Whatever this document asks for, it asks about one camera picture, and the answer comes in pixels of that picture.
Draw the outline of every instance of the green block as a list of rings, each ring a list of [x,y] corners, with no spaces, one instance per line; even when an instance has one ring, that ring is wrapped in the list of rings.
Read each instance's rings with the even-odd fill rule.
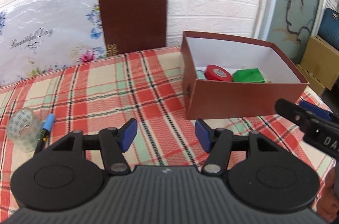
[[[197,73],[197,78],[198,79],[207,80],[205,75],[204,75],[204,71],[196,70],[196,73]]]
[[[258,68],[238,70],[232,75],[234,82],[241,83],[265,83]]]

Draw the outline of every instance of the plaid tablecloth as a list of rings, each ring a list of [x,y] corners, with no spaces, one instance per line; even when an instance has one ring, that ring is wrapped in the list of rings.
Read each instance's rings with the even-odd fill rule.
[[[207,154],[194,134],[194,121],[185,119],[179,71],[180,51],[175,47],[118,55],[96,62],[33,77],[0,89],[0,222],[18,208],[10,191],[15,169],[31,158],[5,135],[11,115],[30,107],[41,119],[56,117],[50,142],[69,131],[96,134],[100,129],[138,121],[138,134],[125,153],[131,166],[201,165]],[[327,106],[307,88],[302,99]],[[302,132],[286,119],[275,116],[207,120],[246,135],[257,130],[314,168],[323,179],[333,160],[302,142]],[[86,157],[102,168],[99,151]],[[233,152],[230,166],[243,160],[245,152]]]

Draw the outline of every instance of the pen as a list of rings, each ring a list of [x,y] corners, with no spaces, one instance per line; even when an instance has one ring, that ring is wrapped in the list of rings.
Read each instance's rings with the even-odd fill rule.
[[[54,120],[55,116],[52,113],[47,116],[47,119],[42,126],[40,138],[35,148],[34,155],[43,150],[45,143],[48,140],[48,137],[50,136],[50,131],[52,130]]]

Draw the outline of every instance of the brown box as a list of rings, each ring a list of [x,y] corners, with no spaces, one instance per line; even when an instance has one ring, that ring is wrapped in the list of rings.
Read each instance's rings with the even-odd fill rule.
[[[220,119],[275,114],[275,102],[296,102],[307,80],[273,43],[223,34],[184,32],[181,73],[186,118]],[[231,72],[257,67],[272,83],[197,79],[196,68],[215,64]]]
[[[326,86],[324,86],[321,82],[319,82],[312,74],[308,73],[304,68],[302,68],[299,64],[297,65],[299,71],[304,75],[306,80],[310,83],[310,88],[319,96],[324,94],[326,90]]]
[[[339,77],[339,51],[321,37],[310,37],[300,65],[331,90]]]

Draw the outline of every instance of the brown mat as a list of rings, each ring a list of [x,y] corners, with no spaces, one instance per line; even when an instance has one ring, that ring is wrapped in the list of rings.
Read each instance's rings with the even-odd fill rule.
[[[99,0],[105,42],[118,54],[166,46],[167,0]]]

